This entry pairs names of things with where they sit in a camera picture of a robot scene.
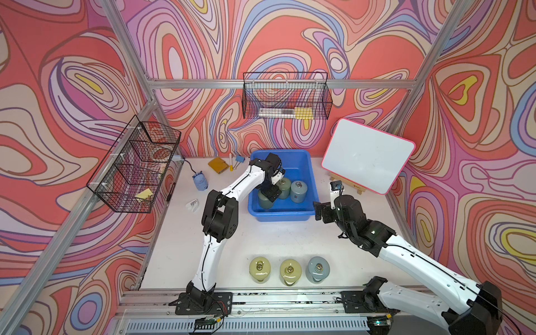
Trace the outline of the green tea canister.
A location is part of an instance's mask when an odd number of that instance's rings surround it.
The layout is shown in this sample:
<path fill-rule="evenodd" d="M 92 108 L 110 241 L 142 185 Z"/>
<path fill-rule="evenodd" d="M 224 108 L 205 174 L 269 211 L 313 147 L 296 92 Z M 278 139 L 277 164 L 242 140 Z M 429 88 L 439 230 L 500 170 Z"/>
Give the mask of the green tea canister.
<path fill-rule="evenodd" d="M 287 199 L 290 195 L 290 189 L 291 189 L 291 186 L 292 186 L 292 182 L 284 177 L 282 178 L 281 180 L 279 180 L 276 185 L 278 186 L 279 190 L 280 190 L 280 194 L 278 196 L 278 199 L 281 199 L 281 200 L 284 200 L 284 199 Z"/>
<path fill-rule="evenodd" d="M 258 198 L 258 203 L 263 209 L 271 209 L 274 206 L 274 203 L 262 194 L 260 194 L 260 197 Z"/>

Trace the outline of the green tea canister back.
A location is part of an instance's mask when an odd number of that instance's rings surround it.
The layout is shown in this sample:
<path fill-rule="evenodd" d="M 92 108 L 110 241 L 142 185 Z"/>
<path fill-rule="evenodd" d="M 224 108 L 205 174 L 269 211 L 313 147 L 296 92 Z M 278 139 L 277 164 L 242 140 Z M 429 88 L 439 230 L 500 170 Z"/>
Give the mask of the green tea canister back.
<path fill-rule="evenodd" d="M 290 195 L 290 189 L 291 189 L 291 186 L 292 186 L 292 182 L 284 177 L 282 178 L 281 180 L 279 180 L 276 185 L 278 186 L 279 190 L 280 190 L 280 194 L 278 196 L 278 199 L 281 199 L 281 200 L 284 200 L 284 199 L 287 199 Z"/>

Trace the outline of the light blue tea canister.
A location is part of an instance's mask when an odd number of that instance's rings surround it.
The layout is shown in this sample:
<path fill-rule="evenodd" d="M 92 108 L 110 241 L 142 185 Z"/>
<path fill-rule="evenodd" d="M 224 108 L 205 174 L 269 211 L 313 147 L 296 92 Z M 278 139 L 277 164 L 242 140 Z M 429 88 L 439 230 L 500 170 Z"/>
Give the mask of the light blue tea canister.
<path fill-rule="evenodd" d="M 294 203 L 303 203 L 307 196 L 308 186 L 304 181 L 296 180 L 290 187 L 290 198 Z"/>

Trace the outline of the blue-grey tea canister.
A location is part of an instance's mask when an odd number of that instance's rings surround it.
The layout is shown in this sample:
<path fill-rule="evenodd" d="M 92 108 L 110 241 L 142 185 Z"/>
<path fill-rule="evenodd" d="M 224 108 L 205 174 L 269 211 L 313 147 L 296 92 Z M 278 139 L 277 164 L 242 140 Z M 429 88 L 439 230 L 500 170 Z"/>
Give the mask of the blue-grey tea canister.
<path fill-rule="evenodd" d="M 307 279 L 313 284 L 319 284 L 330 275 L 329 262 L 320 256 L 314 256 L 308 262 L 306 268 Z"/>

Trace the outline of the yellow-green tea canister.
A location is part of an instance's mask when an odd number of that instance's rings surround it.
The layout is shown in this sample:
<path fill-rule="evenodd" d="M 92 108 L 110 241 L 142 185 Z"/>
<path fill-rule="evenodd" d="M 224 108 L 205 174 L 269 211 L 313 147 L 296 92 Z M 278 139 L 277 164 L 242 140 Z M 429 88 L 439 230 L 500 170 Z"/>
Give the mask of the yellow-green tea canister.
<path fill-rule="evenodd" d="M 280 266 L 280 277 L 286 286 L 294 286 L 302 276 L 300 263 L 292 258 L 286 259 Z"/>
<path fill-rule="evenodd" d="M 265 283 L 271 274 L 271 263 L 265 257 L 252 259 L 249 265 L 249 274 L 256 283 Z"/>

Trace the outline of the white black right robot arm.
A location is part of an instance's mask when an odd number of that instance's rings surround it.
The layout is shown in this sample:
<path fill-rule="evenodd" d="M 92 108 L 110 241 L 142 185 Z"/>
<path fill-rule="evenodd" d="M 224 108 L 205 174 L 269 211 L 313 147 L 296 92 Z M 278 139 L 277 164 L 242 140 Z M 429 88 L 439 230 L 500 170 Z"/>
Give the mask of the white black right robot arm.
<path fill-rule="evenodd" d="M 398 286 L 379 276 L 362 291 L 364 304 L 396 309 L 431 322 L 450 334 L 497 334 L 503 321 L 502 293 L 494 284 L 477 283 L 448 269 L 396 234 L 391 227 L 367 219 L 361 202 L 338 195 L 314 202 L 315 218 L 335 223 L 340 238 L 403 270 L 429 293 Z"/>

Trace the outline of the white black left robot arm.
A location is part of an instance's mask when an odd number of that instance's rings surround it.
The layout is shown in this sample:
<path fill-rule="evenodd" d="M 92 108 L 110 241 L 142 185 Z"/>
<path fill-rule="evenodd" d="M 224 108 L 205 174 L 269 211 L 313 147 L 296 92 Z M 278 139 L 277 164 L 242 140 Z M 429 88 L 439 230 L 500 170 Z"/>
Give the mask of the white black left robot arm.
<path fill-rule="evenodd" d="M 285 170 L 279 158 L 252 160 L 246 171 L 226 188 L 212 190 L 202 213 L 203 250 L 194 278 L 188 284 L 190 296 L 210 295 L 216 287 L 216 271 L 223 248 L 237 230 L 240 202 L 258 189 L 270 200 L 281 194 L 277 183 Z"/>

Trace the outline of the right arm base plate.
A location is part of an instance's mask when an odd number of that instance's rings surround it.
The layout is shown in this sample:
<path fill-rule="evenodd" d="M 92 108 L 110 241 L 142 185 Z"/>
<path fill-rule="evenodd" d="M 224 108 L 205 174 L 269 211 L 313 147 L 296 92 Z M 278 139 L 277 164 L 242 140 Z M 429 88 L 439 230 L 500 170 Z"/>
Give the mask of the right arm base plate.
<path fill-rule="evenodd" d="M 398 314 L 395 308 L 386 307 L 377 294 L 365 290 L 342 291 L 340 302 L 347 314 Z"/>

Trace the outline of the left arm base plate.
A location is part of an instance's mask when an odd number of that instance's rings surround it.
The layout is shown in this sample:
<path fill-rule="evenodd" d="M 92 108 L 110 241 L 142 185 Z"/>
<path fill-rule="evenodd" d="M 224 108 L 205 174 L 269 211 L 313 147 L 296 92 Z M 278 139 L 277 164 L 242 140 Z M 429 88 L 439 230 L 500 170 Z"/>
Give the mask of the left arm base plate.
<path fill-rule="evenodd" d="M 212 294 L 180 293 L 174 301 L 176 315 L 216 315 L 227 316 L 233 308 L 231 292 Z"/>

